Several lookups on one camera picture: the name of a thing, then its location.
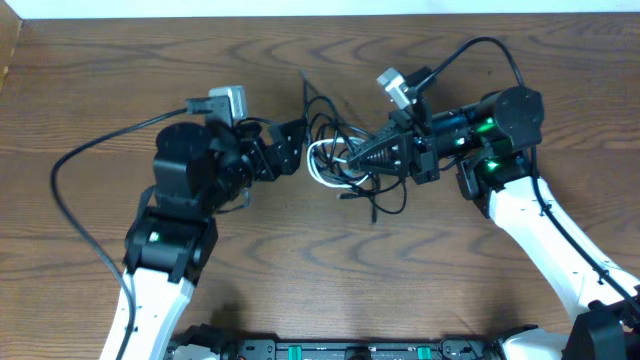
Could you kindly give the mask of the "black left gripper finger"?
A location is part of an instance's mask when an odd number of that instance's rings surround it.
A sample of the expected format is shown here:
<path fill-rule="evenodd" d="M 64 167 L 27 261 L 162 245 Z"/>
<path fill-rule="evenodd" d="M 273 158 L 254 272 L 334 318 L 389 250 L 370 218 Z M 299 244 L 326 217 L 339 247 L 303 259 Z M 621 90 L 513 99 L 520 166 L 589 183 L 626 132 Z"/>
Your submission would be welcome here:
<path fill-rule="evenodd" d="M 301 148 L 279 144 L 275 149 L 276 167 L 282 175 L 293 175 L 300 166 Z"/>
<path fill-rule="evenodd" d="M 276 150 L 282 155 L 299 155 L 306 134 L 306 121 L 303 118 L 273 125 L 269 134 Z"/>

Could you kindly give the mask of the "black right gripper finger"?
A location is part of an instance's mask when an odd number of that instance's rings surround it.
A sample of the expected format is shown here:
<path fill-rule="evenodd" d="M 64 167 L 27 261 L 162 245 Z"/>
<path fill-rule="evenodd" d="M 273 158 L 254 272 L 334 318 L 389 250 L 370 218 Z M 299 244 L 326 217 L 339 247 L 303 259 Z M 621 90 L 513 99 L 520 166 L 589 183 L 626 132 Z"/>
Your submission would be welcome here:
<path fill-rule="evenodd" d="M 409 175 L 409 142 L 406 139 L 369 140 L 347 157 L 350 170 L 405 178 Z"/>
<path fill-rule="evenodd" d="M 412 135 L 413 129 L 410 126 L 391 120 L 386 127 L 362 143 L 357 150 L 359 153 L 379 150 L 402 151 Z"/>

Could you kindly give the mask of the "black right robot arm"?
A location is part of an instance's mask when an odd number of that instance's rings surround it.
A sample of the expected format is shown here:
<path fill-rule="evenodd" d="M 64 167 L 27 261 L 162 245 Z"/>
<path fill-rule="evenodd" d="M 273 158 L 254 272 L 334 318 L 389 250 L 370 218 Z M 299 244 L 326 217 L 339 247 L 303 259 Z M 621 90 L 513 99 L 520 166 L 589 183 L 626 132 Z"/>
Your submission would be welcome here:
<path fill-rule="evenodd" d="M 440 160 L 457 168 L 462 196 L 524 250 L 564 306 L 572 329 L 534 325 L 489 342 L 486 359 L 636 359 L 639 280 L 611 260 L 570 218 L 540 176 L 540 93 L 516 86 L 431 115 L 414 104 L 356 147 L 346 163 L 367 174 L 435 181 Z"/>

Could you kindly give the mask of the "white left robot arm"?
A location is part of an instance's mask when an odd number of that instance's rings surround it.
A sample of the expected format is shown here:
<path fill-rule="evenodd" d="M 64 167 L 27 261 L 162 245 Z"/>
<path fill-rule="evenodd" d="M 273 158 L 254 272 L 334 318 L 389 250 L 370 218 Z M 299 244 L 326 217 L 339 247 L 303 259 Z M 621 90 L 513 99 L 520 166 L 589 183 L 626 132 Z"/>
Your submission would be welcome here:
<path fill-rule="evenodd" d="M 216 215 L 253 183 L 293 174 L 306 128 L 304 119 L 273 125 L 270 144 L 255 122 L 181 122 L 157 135 L 155 184 L 125 238 L 125 287 L 102 358 L 164 356 L 216 244 Z"/>

